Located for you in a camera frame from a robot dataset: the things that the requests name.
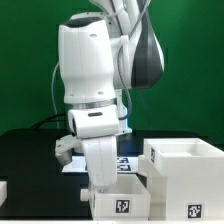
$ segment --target green backdrop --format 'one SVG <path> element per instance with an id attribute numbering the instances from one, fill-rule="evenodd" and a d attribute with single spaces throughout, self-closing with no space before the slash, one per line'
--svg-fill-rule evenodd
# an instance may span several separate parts
<path id="1" fill-rule="evenodd" d="M 58 61 L 58 25 L 73 14 L 98 9 L 87 0 L 0 0 L 0 6 L 3 134 L 29 128 L 53 114 L 50 85 Z M 166 68 L 155 87 L 131 92 L 134 109 L 130 126 L 192 131 L 222 144 L 224 1 L 152 0 L 149 11 Z M 64 111 L 63 91 L 57 74 L 60 112 Z"/>

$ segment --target sticker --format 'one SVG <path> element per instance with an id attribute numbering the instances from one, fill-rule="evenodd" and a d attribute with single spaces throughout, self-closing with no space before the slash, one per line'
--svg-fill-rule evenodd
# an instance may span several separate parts
<path id="1" fill-rule="evenodd" d="M 116 200 L 116 214 L 130 214 L 131 200 Z"/>

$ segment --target table surface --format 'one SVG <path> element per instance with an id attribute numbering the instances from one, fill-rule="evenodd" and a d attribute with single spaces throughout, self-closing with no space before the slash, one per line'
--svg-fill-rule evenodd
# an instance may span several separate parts
<path id="1" fill-rule="evenodd" d="M 7 200 L 1 220 L 91 220 L 80 190 L 87 174 L 64 174 L 54 150 L 66 130 L 16 129 L 0 137 L 0 180 L 7 181 Z M 138 156 L 144 138 L 198 137 L 190 132 L 136 131 L 117 138 L 119 156 Z"/>

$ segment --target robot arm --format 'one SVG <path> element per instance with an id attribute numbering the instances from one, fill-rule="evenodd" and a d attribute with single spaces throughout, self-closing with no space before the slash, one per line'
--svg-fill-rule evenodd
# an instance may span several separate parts
<path id="1" fill-rule="evenodd" d="M 147 13 L 141 18 L 149 0 L 90 2 L 104 13 L 82 13 L 60 25 L 59 62 L 70 130 L 81 139 L 92 185 L 104 189 L 117 177 L 115 89 L 153 86 L 163 57 Z"/>

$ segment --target white box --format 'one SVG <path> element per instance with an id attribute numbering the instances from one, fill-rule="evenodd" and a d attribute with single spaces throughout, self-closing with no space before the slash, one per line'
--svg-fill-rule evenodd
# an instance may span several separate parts
<path id="1" fill-rule="evenodd" d="M 7 182 L 0 181 L 0 206 L 4 203 L 7 198 Z"/>
<path id="2" fill-rule="evenodd" d="M 200 139 L 145 139 L 139 170 L 147 173 L 152 220 L 224 219 L 221 150 Z"/>
<path id="3" fill-rule="evenodd" d="M 148 220 L 150 194 L 134 174 L 118 174 L 115 186 L 103 193 L 90 190 L 90 195 L 94 220 Z"/>

